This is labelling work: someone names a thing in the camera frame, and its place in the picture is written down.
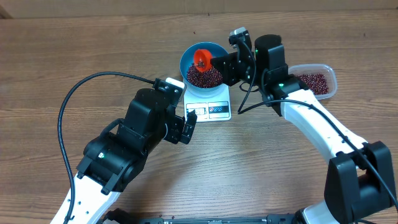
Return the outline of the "orange measuring scoop blue handle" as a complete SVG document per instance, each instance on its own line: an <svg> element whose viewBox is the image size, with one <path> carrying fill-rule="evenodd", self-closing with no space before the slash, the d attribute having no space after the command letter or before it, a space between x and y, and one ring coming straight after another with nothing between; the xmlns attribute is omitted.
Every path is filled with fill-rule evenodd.
<svg viewBox="0 0 398 224"><path fill-rule="evenodd" d="M212 56L212 54L211 54L211 52L209 50L207 50L207 49L198 49L198 50L195 51L195 53L193 55L193 62L194 62L195 67L196 67L196 64L200 60L202 60L205 63L205 68L202 70L202 69L198 69L196 67L196 69L199 72L207 72L208 70L210 70L212 68L212 64L211 64L211 59L212 58L213 58L213 56Z"/></svg>

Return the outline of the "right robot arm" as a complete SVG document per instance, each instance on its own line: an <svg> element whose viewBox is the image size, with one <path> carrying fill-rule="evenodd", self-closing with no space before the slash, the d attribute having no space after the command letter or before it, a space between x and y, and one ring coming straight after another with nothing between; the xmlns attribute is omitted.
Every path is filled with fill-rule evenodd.
<svg viewBox="0 0 398 224"><path fill-rule="evenodd" d="M279 35L251 40L247 31L236 31L229 43L234 53L211 60L224 83L258 87L262 104L299 128L328 164L323 200L299 210L294 223L359 223L397 206L389 148L347 129L288 72Z"/></svg>

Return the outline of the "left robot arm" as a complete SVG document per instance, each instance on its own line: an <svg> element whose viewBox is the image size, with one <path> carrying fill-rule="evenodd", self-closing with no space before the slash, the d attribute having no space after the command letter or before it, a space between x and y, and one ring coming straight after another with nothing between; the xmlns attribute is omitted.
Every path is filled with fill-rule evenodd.
<svg viewBox="0 0 398 224"><path fill-rule="evenodd" d="M165 140L188 144L197 116L175 114L179 90L140 89L126 116L91 140L77 166L74 189L69 190L52 223L96 223L140 174L148 155Z"/></svg>

